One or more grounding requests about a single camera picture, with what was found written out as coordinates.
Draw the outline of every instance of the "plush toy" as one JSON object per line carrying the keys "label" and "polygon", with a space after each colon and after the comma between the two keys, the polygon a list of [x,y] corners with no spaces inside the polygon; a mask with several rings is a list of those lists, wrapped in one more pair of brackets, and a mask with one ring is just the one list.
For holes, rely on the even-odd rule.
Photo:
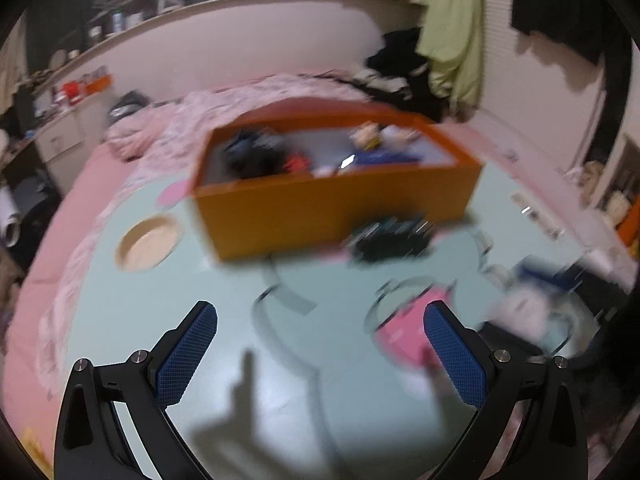
{"label": "plush toy", "polygon": [[350,137],[358,150],[375,150],[380,145],[380,128],[376,123],[367,121],[354,130]]}
{"label": "plush toy", "polygon": [[380,137],[385,148],[390,152],[404,152],[415,139],[420,137],[420,132],[392,124],[382,128]]}

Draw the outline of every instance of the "white drawer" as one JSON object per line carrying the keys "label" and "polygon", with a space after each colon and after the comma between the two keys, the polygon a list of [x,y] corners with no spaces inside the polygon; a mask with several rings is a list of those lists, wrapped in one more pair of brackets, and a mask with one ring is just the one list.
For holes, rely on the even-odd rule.
{"label": "white drawer", "polygon": [[58,184],[58,189],[62,192],[62,195],[66,196],[72,188],[87,158],[88,154],[84,150],[84,144],[81,143],[76,144],[61,155],[55,156],[47,163],[47,169],[53,176],[53,180]]}
{"label": "white drawer", "polygon": [[54,120],[36,134],[36,146],[44,163],[82,142],[82,134],[73,113]]}

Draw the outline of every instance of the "pink object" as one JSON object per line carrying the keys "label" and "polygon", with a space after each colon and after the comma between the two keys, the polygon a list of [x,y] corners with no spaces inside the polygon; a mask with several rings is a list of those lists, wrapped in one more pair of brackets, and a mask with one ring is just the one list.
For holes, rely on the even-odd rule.
{"label": "pink object", "polygon": [[156,207],[161,210],[171,209],[189,194],[191,180],[179,180],[165,187],[158,199]]}
{"label": "pink object", "polygon": [[413,368],[442,368],[442,363],[424,333],[424,309],[431,301],[449,301],[449,293],[442,286],[434,286],[415,300],[411,306],[399,310],[378,329],[374,338],[385,354],[400,365]]}
{"label": "pink object", "polygon": [[51,221],[22,285],[8,329],[2,380],[4,414],[18,437],[25,428],[31,428],[49,459],[62,399],[48,395],[38,382],[38,324],[53,304],[71,253],[92,230],[96,217],[136,165],[117,160],[106,145],[95,149]]}

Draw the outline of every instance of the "blue object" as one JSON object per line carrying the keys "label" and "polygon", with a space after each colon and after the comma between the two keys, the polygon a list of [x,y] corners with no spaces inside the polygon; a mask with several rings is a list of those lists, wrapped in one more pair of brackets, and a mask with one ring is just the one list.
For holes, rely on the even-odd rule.
{"label": "blue object", "polygon": [[562,272],[552,272],[548,267],[542,264],[522,260],[515,268],[516,275],[521,281],[533,280],[534,282],[542,282],[547,285],[554,286],[569,292],[580,285],[580,280],[575,279],[574,276],[566,275]]}
{"label": "blue object", "polygon": [[462,401],[482,408],[487,395],[484,369],[434,304],[424,311],[424,333]]}
{"label": "blue object", "polygon": [[218,314],[208,304],[156,372],[156,401],[160,408],[180,402],[217,328]]}
{"label": "blue object", "polygon": [[354,153],[354,163],[358,166],[375,166],[377,164],[407,164],[420,162],[420,158],[405,153],[392,153],[379,148],[367,152]]}

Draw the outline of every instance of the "floral blanket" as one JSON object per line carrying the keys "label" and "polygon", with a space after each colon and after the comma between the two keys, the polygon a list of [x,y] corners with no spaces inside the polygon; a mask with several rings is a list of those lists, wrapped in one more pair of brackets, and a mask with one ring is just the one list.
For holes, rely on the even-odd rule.
{"label": "floral blanket", "polygon": [[137,133],[121,128],[120,135],[114,133],[113,129],[108,132],[108,142],[121,156],[130,156],[141,145],[148,148],[136,170],[95,220],[91,233],[69,258],[56,298],[40,319],[36,373],[38,382],[50,396],[59,394],[62,389],[66,340],[76,303],[92,254],[111,214],[126,198],[148,182],[180,171],[193,172],[198,154],[204,148],[207,134],[212,129],[229,124],[248,111],[299,97],[345,101],[367,99],[363,92],[330,80],[281,74],[235,88],[192,92],[185,96],[181,104],[175,105],[172,116],[166,110],[162,111],[161,117],[167,121],[165,128],[159,128],[157,121],[151,121],[151,134],[146,128]]}

